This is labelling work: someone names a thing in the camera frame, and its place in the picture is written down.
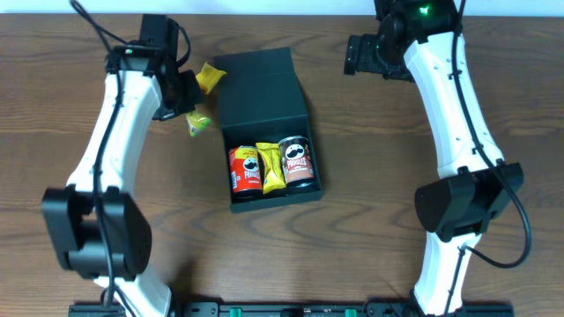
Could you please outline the green yellow snack packet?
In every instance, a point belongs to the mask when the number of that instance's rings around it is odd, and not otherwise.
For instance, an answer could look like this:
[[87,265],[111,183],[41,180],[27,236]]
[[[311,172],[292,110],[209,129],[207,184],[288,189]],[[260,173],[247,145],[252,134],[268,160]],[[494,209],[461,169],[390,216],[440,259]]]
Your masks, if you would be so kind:
[[206,115],[194,110],[185,114],[186,121],[189,126],[189,134],[194,137],[200,132],[206,129],[212,122],[212,120]]

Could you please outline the small yellow snack packet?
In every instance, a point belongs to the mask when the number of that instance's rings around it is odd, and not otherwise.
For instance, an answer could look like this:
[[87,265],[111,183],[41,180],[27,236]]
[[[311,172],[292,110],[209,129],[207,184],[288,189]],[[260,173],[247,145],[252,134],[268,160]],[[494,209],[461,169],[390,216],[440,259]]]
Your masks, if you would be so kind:
[[223,70],[218,70],[209,63],[204,63],[202,69],[196,74],[199,87],[205,94],[210,94],[216,84],[226,75]]

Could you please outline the black gift box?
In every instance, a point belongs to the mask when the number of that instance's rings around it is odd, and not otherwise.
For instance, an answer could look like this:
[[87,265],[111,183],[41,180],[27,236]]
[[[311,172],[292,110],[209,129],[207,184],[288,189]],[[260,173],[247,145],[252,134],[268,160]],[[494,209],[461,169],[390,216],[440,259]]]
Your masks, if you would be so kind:
[[226,72],[219,81],[219,126],[224,152],[240,145],[278,143],[290,136],[308,140],[314,179],[308,185],[243,198],[232,193],[230,210],[242,213],[319,200],[323,196],[309,124],[308,105],[289,48],[274,48],[213,58]]

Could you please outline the long yellow snack packet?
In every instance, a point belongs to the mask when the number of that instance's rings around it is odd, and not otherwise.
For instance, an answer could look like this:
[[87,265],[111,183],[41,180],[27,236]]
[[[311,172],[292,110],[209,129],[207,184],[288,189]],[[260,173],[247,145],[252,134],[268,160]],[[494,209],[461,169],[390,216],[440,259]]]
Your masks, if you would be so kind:
[[263,194],[286,187],[285,177],[281,168],[281,158],[278,144],[256,143],[256,148],[263,161]]

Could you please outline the dark Pringles can red lid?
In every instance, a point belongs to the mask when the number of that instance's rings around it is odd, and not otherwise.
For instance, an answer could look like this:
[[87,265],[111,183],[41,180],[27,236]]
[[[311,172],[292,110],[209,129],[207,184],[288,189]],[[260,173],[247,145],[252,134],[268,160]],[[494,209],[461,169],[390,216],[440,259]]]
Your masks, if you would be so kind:
[[289,136],[278,142],[281,167],[289,188],[303,188],[315,180],[309,140],[304,136]]

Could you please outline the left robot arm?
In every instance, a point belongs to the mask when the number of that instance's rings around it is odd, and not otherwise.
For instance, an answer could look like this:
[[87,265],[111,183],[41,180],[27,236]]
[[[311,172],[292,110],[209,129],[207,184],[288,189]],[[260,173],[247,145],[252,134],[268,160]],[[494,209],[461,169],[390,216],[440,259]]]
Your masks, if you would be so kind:
[[152,231],[134,201],[137,165],[153,120],[203,101],[195,74],[180,72],[173,48],[117,46],[106,63],[104,100],[85,154],[41,209],[59,265],[94,281],[122,316],[171,316],[171,289],[149,263]]

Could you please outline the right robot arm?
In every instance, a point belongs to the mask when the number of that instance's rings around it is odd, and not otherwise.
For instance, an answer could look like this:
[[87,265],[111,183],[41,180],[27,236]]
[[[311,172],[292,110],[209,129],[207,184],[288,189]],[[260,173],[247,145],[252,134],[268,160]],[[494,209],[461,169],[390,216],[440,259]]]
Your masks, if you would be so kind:
[[369,300],[366,316],[510,316],[499,303],[464,303],[462,288],[477,244],[509,203],[523,169],[507,163],[490,135],[466,64],[464,2],[375,0],[379,29],[351,36],[344,72],[413,82],[434,138],[437,181],[414,204],[426,232],[419,279],[405,300]]

